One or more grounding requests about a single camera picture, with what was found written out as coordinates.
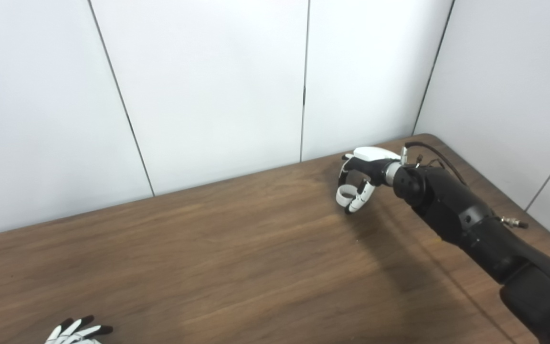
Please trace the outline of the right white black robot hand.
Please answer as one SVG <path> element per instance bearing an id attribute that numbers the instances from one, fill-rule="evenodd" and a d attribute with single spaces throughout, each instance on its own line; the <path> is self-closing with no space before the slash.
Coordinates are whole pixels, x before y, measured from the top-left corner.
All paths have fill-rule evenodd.
<path id="1" fill-rule="evenodd" d="M 336 201 L 345 213 L 353 214 L 364 207 L 377 187 L 392 187 L 394 176 L 402 167 L 401 159 L 399 154 L 378 147 L 358 147 L 351 154 L 343 155 Z M 347 183 L 352 171 L 365 175 L 359 186 Z"/>

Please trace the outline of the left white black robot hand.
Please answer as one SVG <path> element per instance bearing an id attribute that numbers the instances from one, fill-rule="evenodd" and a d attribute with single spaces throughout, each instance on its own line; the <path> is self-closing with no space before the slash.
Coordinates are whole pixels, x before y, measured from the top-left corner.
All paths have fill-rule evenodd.
<path id="1" fill-rule="evenodd" d="M 74 320 L 68 318 L 56 326 L 45 344 L 101 344 L 98 337 L 113 333 L 113 326 L 94 325 L 93 315 Z"/>

